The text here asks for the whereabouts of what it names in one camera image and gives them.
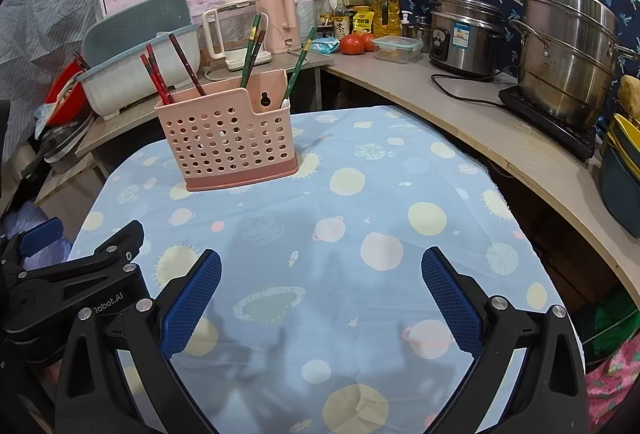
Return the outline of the black induction cooker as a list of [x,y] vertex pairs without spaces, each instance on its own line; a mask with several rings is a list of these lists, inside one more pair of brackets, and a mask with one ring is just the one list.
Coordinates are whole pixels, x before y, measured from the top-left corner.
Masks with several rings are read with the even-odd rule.
[[596,151],[596,129],[574,130],[554,116],[549,116],[528,100],[515,85],[498,91],[500,102],[510,113],[533,125],[580,162],[591,159]]

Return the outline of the blue planet print tablecloth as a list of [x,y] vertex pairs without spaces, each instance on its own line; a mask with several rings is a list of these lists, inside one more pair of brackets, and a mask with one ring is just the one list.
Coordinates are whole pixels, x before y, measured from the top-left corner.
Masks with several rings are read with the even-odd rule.
[[560,296],[486,168],[390,107],[294,116],[298,171],[186,189],[166,142],[106,181],[73,245],[138,220],[151,293],[208,249],[218,289],[172,364],[223,433],[420,433],[471,363],[421,275],[437,246],[520,310]]

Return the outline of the dark brown chopstick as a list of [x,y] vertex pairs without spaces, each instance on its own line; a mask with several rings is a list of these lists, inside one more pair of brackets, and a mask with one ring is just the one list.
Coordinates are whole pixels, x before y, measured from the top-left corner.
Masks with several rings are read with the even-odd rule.
[[203,90],[203,87],[201,86],[200,81],[198,80],[198,77],[196,76],[194,70],[192,69],[190,62],[188,61],[188,58],[186,58],[186,54],[184,53],[181,45],[179,44],[178,38],[176,38],[176,36],[171,32],[168,34],[168,38],[169,41],[171,42],[171,45],[174,46],[174,49],[183,65],[183,67],[186,69],[186,73],[188,74],[190,80],[192,81],[194,87],[196,88],[196,90],[198,91],[198,94],[200,96],[206,96],[206,93]]

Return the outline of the dark soy sauce bottle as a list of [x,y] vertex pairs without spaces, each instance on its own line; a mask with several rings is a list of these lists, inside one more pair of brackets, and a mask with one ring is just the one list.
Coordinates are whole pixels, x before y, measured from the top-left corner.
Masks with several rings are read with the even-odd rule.
[[317,35],[332,38],[334,35],[334,10],[330,0],[320,0],[317,10]]

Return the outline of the green chopstick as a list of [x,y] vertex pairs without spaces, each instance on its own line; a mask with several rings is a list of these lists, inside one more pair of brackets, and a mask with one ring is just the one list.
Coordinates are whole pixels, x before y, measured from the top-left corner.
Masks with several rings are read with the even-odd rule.
[[291,98],[291,94],[293,91],[293,88],[295,86],[297,77],[299,75],[299,71],[302,70],[303,64],[307,58],[308,52],[309,52],[309,47],[311,44],[311,41],[316,37],[317,35],[317,27],[313,26],[311,27],[311,29],[309,30],[309,33],[306,37],[306,40],[302,46],[302,49],[300,50],[300,53],[298,55],[295,67],[293,72],[291,73],[291,76],[288,78],[288,85],[286,86],[286,90],[282,99],[282,102],[285,100],[285,98]]

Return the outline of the red chopstick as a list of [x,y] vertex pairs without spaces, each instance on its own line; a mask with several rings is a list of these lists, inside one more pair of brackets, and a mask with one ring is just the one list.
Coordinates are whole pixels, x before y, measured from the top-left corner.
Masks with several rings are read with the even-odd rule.
[[144,68],[146,70],[146,72],[148,72],[148,75],[157,91],[157,93],[160,95],[160,100],[162,101],[162,103],[164,105],[169,105],[172,103],[172,98],[170,96],[170,94],[168,93],[168,90],[166,90],[165,87],[162,87],[160,85],[160,80],[158,79],[157,75],[154,72],[153,67],[151,66],[151,63],[149,61],[148,56],[146,56],[145,54],[141,54],[140,55],[140,59],[142,61],[142,64],[144,65]]
[[167,87],[167,85],[166,85],[166,83],[165,83],[165,81],[164,81],[164,79],[162,77],[162,74],[160,73],[160,67],[157,64],[152,45],[148,44],[147,46],[145,46],[145,49],[146,49],[146,56],[148,56],[149,61],[151,63],[151,66],[153,67],[155,74],[157,75],[158,79],[160,80],[160,85],[162,87],[165,87],[166,90],[168,90],[168,87]]

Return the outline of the steel rice cooker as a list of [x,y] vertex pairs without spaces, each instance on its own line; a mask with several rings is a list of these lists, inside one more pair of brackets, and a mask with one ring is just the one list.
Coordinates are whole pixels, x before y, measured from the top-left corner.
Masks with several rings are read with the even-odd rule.
[[462,76],[489,78],[497,71],[504,18],[480,0],[436,0],[431,10],[430,59]]

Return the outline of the clear glass kettle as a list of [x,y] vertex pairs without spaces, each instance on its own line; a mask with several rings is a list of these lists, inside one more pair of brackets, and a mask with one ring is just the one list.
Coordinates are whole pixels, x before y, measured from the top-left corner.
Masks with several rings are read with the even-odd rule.
[[267,32],[269,17],[258,10],[257,0],[231,0],[203,12],[203,33],[210,59],[223,60],[229,71],[240,71],[255,16],[260,18],[256,34]]

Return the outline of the clear food container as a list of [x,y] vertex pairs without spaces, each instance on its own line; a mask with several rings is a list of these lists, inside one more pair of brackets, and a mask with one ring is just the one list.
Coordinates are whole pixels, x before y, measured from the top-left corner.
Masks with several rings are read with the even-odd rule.
[[423,42],[416,38],[406,38],[399,35],[386,35],[374,38],[372,44],[375,47],[375,58],[394,62],[395,64],[408,64],[421,57]]

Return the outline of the pink perforated utensil basket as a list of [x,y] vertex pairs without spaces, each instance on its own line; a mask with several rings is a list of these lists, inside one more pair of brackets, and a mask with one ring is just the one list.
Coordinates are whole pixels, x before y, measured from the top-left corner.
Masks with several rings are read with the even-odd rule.
[[282,105],[283,69],[172,94],[155,106],[186,190],[226,189],[276,180],[298,171],[291,113]]

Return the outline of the large steel steamer pot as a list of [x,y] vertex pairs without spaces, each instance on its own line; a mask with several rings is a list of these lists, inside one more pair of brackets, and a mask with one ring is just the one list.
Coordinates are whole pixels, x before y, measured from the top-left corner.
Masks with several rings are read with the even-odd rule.
[[620,57],[639,54],[620,44],[618,21],[598,0],[524,0],[523,19],[509,26],[522,37],[518,86],[549,116],[573,128],[596,122]]

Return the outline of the green chopstick single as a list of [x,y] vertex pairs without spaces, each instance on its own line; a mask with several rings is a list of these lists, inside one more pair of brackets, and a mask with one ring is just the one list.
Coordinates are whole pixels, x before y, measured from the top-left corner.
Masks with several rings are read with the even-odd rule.
[[252,26],[250,27],[250,36],[248,37],[248,40],[247,40],[240,87],[247,86],[248,76],[250,75],[250,64],[252,63],[254,50],[256,50],[256,42],[259,34],[261,21],[262,21],[262,15],[258,12],[253,19]]

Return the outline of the grey striped cloth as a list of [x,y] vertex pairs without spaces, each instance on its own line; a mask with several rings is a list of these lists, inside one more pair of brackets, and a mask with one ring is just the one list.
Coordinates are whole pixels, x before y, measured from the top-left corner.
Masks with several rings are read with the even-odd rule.
[[1,3],[1,97],[11,104],[3,161],[34,131],[36,109],[100,15],[99,0]]

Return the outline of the red tomato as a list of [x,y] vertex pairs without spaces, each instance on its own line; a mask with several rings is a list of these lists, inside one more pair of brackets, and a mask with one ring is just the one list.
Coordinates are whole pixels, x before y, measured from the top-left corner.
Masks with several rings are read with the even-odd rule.
[[372,33],[364,32],[360,34],[360,40],[363,42],[363,49],[366,53],[372,53],[375,51],[375,45],[373,40],[375,36]]
[[361,55],[364,53],[364,42],[358,34],[348,34],[341,38],[340,52],[343,55]]

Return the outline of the grey dish drainer box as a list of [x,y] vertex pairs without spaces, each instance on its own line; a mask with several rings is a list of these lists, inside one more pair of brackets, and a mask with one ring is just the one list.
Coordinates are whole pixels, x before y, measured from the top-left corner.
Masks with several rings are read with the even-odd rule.
[[193,71],[201,65],[198,25],[186,0],[146,0],[94,24],[81,44],[89,70],[78,78],[91,109],[107,119],[156,93],[141,56],[152,47],[167,85],[190,79],[169,37]]

